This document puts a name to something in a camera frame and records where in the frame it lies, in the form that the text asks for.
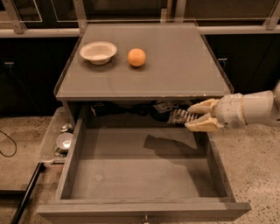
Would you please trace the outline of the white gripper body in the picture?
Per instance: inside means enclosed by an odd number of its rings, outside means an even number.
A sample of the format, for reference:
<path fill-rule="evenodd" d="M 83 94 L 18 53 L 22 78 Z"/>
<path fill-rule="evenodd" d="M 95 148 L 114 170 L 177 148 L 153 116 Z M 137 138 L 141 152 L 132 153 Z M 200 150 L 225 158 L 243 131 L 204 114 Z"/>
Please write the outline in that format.
<path fill-rule="evenodd" d="M 240 128 L 245 125 L 242 115 L 242 94 L 225 95 L 214 107 L 215 117 L 227 128 Z"/>

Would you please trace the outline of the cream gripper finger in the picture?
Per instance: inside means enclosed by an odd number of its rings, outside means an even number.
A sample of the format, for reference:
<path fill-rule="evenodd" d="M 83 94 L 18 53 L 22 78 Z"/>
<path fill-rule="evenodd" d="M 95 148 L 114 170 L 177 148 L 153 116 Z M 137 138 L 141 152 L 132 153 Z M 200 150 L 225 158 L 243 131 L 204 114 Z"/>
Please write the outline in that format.
<path fill-rule="evenodd" d="M 192 132 L 213 132 L 223 127 L 223 124 L 216 117 L 205 114 L 191 122 L 186 122 L 185 126 Z"/>
<path fill-rule="evenodd" d="M 217 99 L 208 99 L 192 105 L 187 111 L 194 114 L 212 114 L 217 103 Z"/>

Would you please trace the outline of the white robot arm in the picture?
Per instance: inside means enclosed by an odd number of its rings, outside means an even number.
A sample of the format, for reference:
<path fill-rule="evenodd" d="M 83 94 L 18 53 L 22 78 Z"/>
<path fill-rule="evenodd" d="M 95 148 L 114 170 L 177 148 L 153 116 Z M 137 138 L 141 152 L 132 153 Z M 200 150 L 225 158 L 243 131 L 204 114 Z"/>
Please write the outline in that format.
<path fill-rule="evenodd" d="M 242 128 L 249 124 L 280 124 L 280 81 L 273 90 L 253 94 L 228 94 L 192 105 L 190 113 L 201 117 L 185 126 L 194 132 L 212 132 L 222 128 Z"/>

